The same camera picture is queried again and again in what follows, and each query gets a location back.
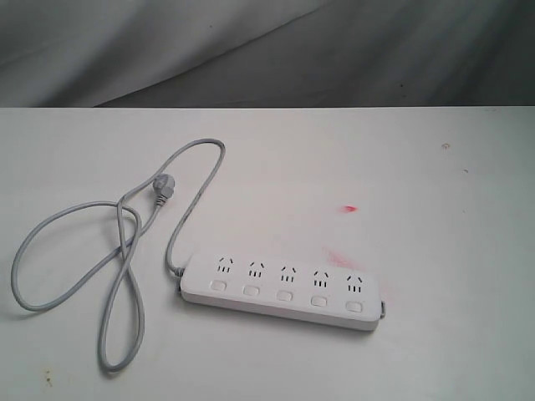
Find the white tabletop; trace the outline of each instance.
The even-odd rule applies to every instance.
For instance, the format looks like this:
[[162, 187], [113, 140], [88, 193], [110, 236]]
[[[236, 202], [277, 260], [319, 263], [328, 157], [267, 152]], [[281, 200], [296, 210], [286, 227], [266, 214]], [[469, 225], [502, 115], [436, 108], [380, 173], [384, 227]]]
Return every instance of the white tabletop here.
[[[0, 135], [2, 401], [535, 394], [535, 108], [0, 109]], [[146, 333], [123, 373], [102, 375], [95, 351], [116, 261], [50, 312], [17, 305], [11, 262], [37, 223], [67, 206], [117, 201], [202, 137], [223, 140], [227, 157], [176, 262], [216, 247], [373, 272], [387, 304], [375, 332], [177, 296], [163, 255], [217, 157], [205, 145], [171, 166], [176, 197], [135, 254]], [[146, 218], [152, 202], [148, 190], [132, 205]], [[52, 299], [116, 244], [113, 209], [50, 226], [23, 259], [23, 294]], [[123, 289], [112, 360], [132, 331], [131, 310]]]

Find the electrical outlet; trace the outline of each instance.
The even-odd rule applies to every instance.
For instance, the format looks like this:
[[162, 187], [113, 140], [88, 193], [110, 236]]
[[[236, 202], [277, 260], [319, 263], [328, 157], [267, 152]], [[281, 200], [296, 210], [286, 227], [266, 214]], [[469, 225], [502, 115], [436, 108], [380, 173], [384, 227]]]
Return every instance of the electrical outlet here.
[[384, 316], [379, 285], [367, 272], [233, 255], [194, 255], [181, 279], [184, 299], [357, 330], [375, 330]]

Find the gray fabric backdrop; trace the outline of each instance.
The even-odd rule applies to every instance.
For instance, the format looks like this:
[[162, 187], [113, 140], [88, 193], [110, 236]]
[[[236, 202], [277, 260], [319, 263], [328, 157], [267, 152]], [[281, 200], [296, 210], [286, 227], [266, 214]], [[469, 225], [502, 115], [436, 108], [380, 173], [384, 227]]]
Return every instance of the gray fabric backdrop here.
[[534, 0], [0, 0], [0, 106], [535, 104]]

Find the power cord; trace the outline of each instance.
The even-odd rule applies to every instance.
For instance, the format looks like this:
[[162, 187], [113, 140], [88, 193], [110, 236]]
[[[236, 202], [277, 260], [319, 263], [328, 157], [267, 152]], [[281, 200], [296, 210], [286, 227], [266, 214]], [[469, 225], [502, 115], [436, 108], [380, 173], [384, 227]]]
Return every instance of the power cord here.
[[[190, 142], [189, 144], [181, 147], [173, 155], [171, 155], [171, 157], [167, 159], [163, 165], [161, 165], [161, 167], [156, 171], [156, 173], [154, 173], [150, 178], [148, 178], [147, 180], [143, 181], [141, 184], [136, 186], [134, 189], [126, 192], [116, 203], [106, 201], [106, 200], [83, 203], [81, 205], [69, 207], [68, 209], [65, 209], [63, 211], [60, 211], [59, 213], [56, 213], [50, 216], [49, 218], [39, 223], [28, 234], [26, 239], [23, 241], [22, 245], [18, 248], [17, 255], [15, 256], [15, 259], [13, 260], [13, 265], [11, 268], [11, 289], [13, 292], [13, 296], [17, 300], [18, 304], [24, 309], [31, 311], [31, 312], [46, 312], [50, 309], [57, 307], [63, 302], [67, 301], [96, 272], [98, 272], [102, 267], [104, 267], [113, 258], [118, 256], [119, 254], [121, 255], [122, 266], [113, 281], [110, 294], [108, 295], [108, 299], [104, 307], [104, 313], [102, 315], [102, 320], [100, 323], [99, 339], [98, 339], [98, 345], [97, 345], [99, 365], [107, 373], [116, 373], [126, 368], [130, 364], [130, 362], [132, 362], [135, 355], [138, 353], [140, 346], [141, 346], [141, 342], [143, 341], [143, 335], [145, 333], [145, 309], [143, 307], [143, 301], [141, 299], [140, 289], [137, 285], [137, 281], [134, 277], [134, 273], [132, 272], [130, 268], [130, 263], [132, 261], [132, 257], [134, 256], [135, 248], [137, 247], [139, 239], [150, 229], [150, 226], [152, 226], [152, 223], [154, 223], [154, 220], [158, 216], [158, 213], [160, 212], [161, 208], [173, 196], [175, 181], [173, 177], [171, 177], [170, 175], [162, 174], [162, 173], [166, 169], [166, 167], [173, 160], [175, 160], [179, 155], [181, 155], [183, 152], [185, 152], [186, 150], [194, 146], [202, 145], [202, 144], [216, 145], [219, 148], [220, 153], [219, 153], [219, 158], [217, 159], [216, 164], [211, 170], [211, 173], [206, 178], [206, 180], [202, 184], [199, 191], [196, 193], [195, 197], [193, 198], [193, 201], [186, 209], [186, 212], [184, 213], [184, 215], [182, 215], [182, 218], [179, 220], [178, 224], [176, 225], [175, 230], [171, 234], [169, 243], [167, 244], [166, 266], [175, 276], [177, 276], [180, 279], [180, 277], [182, 276], [184, 272], [184, 268], [175, 266], [173, 264], [173, 260], [172, 260], [173, 247], [175, 245], [178, 234], [180, 233], [182, 227], [186, 223], [186, 220], [190, 216], [196, 204], [201, 199], [201, 196], [206, 190], [206, 188], [210, 185], [211, 180], [214, 178], [217, 171], [219, 170], [219, 167], [221, 166], [221, 163], [223, 162], [223, 158], [225, 157], [225, 145], [220, 140], [213, 140], [213, 139], [194, 140]], [[146, 188], [150, 184], [153, 184], [153, 187], [156, 193], [155, 208], [152, 211], [147, 222], [143, 225], [141, 222], [140, 214], [134, 208], [127, 206], [125, 202], [132, 199], [132, 197], [137, 195], [140, 191], [142, 191], [144, 188]], [[94, 265], [87, 273], [85, 273], [85, 275], [76, 284], [74, 284], [63, 295], [57, 297], [56, 299], [50, 302], [44, 303], [43, 305], [32, 305], [26, 302], [23, 299], [23, 296], [21, 295], [18, 289], [18, 268], [20, 265], [21, 258], [23, 257], [23, 253], [28, 248], [28, 245], [30, 244], [30, 242], [33, 240], [33, 238], [35, 238], [35, 236], [44, 227], [46, 227], [48, 224], [52, 223], [53, 221], [56, 221], [57, 219], [63, 216], [69, 215], [70, 213], [74, 213], [76, 211], [81, 211], [83, 209], [88, 209], [90, 207], [96, 207], [96, 206], [110, 206], [110, 207], [116, 208], [117, 226], [119, 227], [120, 246], [116, 247], [104, 259], [102, 259], [100, 262]], [[125, 239], [125, 222], [124, 222], [124, 217], [123, 217], [123, 211], [128, 211], [135, 218], [134, 235], [128, 240]], [[114, 300], [117, 295], [117, 291], [119, 290], [119, 285], [121, 284], [121, 282], [123, 281], [125, 277], [127, 278], [129, 284], [131, 285], [134, 291], [134, 300], [135, 300], [135, 306], [137, 309], [137, 334], [135, 336], [134, 344], [131, 346], [126, 356], [118, 363], [112, 364], [108, 361], [108, 358], [107, 358], [106, 338], [107, 338], [107, 332], [108, 332], [108, 325], [110, 323], [110, 314], [114, 305]]]

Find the pink mark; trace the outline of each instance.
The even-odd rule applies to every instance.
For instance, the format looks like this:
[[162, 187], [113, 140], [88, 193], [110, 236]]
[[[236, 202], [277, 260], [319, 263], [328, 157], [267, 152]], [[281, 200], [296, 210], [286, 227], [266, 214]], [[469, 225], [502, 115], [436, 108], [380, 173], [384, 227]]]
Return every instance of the pink mark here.
[[346, 205], [339, 208], [340, 213], [353, 213], [354, 211], [357, 211], [359, 208], [356, 206]]
[[350, 259], [343, 257], [342, 255], [336, 253], [332, 249], [328, 249], [324, 247], [324, 251], [326, 251], [329, 254], [329, 263], [331, 264], [338, 266], [338, 267], [347, 267], [349, 269], [357, 269], [357, 270], [361, 270], [362, 272], [364, 271], [364, 269], [359, 267], [357, 263], [355, 263], [354, 261], [351, 261]]

